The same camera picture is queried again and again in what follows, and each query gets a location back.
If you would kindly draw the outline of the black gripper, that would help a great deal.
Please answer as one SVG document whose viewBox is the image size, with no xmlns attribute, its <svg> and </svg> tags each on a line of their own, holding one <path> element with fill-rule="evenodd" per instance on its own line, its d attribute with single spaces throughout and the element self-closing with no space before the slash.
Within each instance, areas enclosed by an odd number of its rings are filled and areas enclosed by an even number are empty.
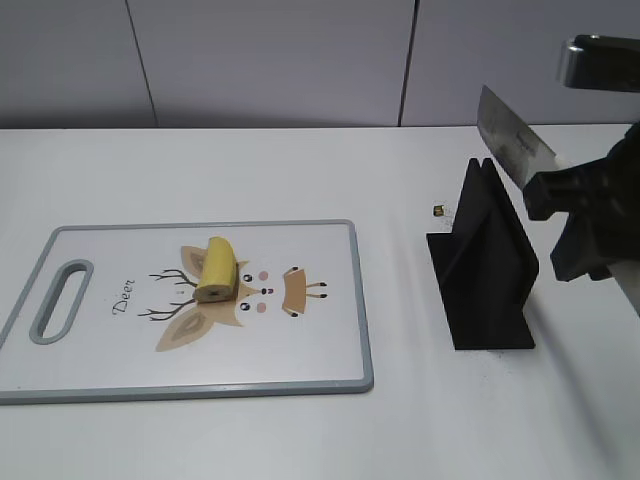
<svg viewBox="0 0 640 480">
<path fill-rule="evenodd" d="M 530 220 L 570 213 L 550 256 L 557 280 L 588 275 L 601 281 L 612 276 L 615 263 L 638 261 L 639 123 L 602 158 L 536 173 L 523 199 Z M 599 226 L 584 215 L 594 212 Z"/>
</svg>

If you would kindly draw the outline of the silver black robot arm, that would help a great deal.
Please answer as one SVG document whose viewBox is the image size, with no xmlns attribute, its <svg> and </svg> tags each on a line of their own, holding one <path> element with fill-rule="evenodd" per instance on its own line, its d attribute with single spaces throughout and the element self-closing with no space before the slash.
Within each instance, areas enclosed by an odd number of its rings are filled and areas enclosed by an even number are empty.
<svg viewBox="0 0 640 480">
<path fill-rule="evenodd" d="M 563 84 L 574 89 L 639 91 L 639 41 L 578 35 L 563 52 Z M 566 212 L 550 258 L 555 276 L 584 274 L 598 281 L 611 266 L 639 259 L 639 124 L 634 123 L 601 159 L 539 172 L 524 187 L 530 219 Z"/>
</svg>

